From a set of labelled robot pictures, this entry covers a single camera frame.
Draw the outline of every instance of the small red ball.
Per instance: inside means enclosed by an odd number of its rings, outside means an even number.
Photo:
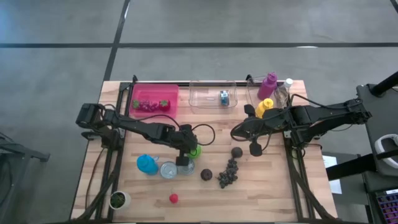
[[[177,195],[177,194],[172,194],[172,195],[170,195],[169,200],[170,200],[172,203],[177,203],[177,202],[178,202],[178,195]]]

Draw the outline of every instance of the pink bin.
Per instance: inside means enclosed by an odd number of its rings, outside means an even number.
[[[168,111],[156,110],[153,112],[139,111],[132,107],[134,100],[149,100],[156,103],[161,100],[170,100],[170,109]],[[145,118],[155,114],[166,114],[171,116],[172,118],[175,118],[175,115],[177,114],[177,103],[178,85],[137,83],[132,89],[130,115],[135,118]]]

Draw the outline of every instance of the green cup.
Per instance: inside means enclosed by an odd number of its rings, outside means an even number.
[[[201,154],[201,146],[197,146],[195,150],[192,150],[191,153],[188,154],[188,157],[191,159],[196,159],[200,156]]]

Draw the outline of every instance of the purple water bottle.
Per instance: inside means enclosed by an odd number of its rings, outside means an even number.
[[[278,77],[275,72],[268,73],[267,78],[265,78],[260,86],[259,91],[257,92],[257,97],[260,100],[265,100],[269,98],[272,92],[276,89]]]

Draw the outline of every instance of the blue cup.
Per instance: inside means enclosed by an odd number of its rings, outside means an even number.
[[[156,175],[159,170],[159,166],[156,163],[158,158],[159,157],[152,158],[147,154],[139,156],[137,159],[138,169],[148,175]]]

